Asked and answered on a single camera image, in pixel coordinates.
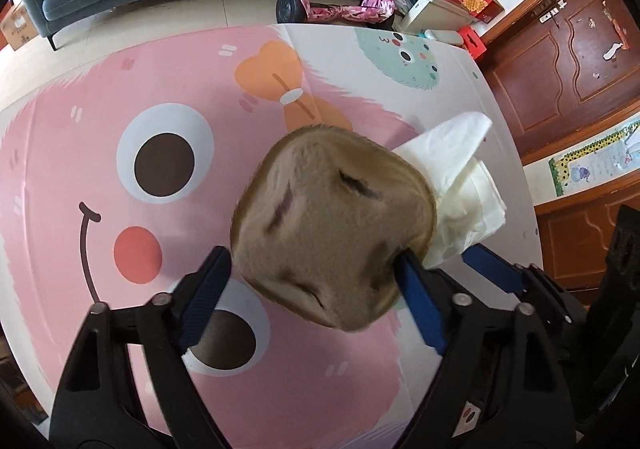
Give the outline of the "cream tissue paper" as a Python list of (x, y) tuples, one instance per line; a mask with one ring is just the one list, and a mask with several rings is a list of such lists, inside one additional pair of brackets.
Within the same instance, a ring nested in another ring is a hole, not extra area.
[(485, 114), (465, 112), (394, 149), (434, 191), (436, 227), (421, 256), (426, 268), (462, 254), (506, 224), (506, 205), (475, 157), (491, 126)]

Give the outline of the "giraffe height chart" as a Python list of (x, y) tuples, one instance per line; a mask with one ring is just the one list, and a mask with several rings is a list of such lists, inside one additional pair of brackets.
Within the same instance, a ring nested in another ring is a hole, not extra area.
[(557, 154), (548, 165), (558, 198), (596, 188), (637, 171), (639, 116)]

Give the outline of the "brown wooden door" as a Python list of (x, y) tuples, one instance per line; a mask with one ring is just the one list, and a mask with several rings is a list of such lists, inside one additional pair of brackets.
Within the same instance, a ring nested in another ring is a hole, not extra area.
[(639, 28), (623, 0), (541, 0), (480, 61), (523, 158), (639, 99)]

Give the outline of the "teal stepper machine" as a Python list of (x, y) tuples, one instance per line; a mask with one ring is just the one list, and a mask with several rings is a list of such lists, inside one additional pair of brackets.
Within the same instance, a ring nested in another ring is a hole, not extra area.
[(420, 32), (420, 36), (427, 40), (437, 41), (451, 46), (464, 46), (464, 39), (457, 31), (426, 29)]

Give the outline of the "pink hoverboard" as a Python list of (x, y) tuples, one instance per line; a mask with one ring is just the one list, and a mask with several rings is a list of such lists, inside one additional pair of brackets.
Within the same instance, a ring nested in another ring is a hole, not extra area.
[(278, 24), (385, 24), (395, 15), (394, 0), (363, 0), (359, 5), (318, 4), (311, 0), (277, 0)]

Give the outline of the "cardboard box on floor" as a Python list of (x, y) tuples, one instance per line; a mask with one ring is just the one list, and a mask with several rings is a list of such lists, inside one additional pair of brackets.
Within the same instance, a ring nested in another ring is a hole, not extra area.
[(39, 35), (24, 3), (14, 5), (6, 13), (1, 23), (1, 32), (12, 50), (19, 50)]

